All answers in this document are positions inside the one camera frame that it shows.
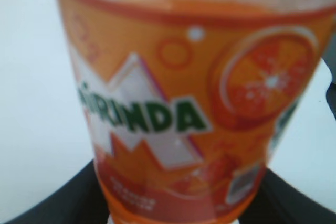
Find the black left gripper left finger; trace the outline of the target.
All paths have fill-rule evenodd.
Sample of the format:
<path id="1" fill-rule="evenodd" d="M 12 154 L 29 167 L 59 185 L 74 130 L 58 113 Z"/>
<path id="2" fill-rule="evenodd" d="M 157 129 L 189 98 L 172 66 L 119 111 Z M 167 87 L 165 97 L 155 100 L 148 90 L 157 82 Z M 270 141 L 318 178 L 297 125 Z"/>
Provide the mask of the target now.
<path id="1" fill-rule="evenodd" d="M 8 223 L 108 223 L 109 217 L 90 161 L 59 190 Z"/>

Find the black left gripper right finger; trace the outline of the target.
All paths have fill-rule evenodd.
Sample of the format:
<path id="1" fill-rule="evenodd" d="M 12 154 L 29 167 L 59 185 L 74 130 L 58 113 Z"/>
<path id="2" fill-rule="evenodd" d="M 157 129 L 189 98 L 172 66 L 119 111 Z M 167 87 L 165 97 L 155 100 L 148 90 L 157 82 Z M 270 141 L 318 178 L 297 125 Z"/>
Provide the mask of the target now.
<path id="1" fill-rule="evenodd" d="M 268 169 L 256 197 L 238 220 L 243 224 L 332 224 L 335 213 Z"/>

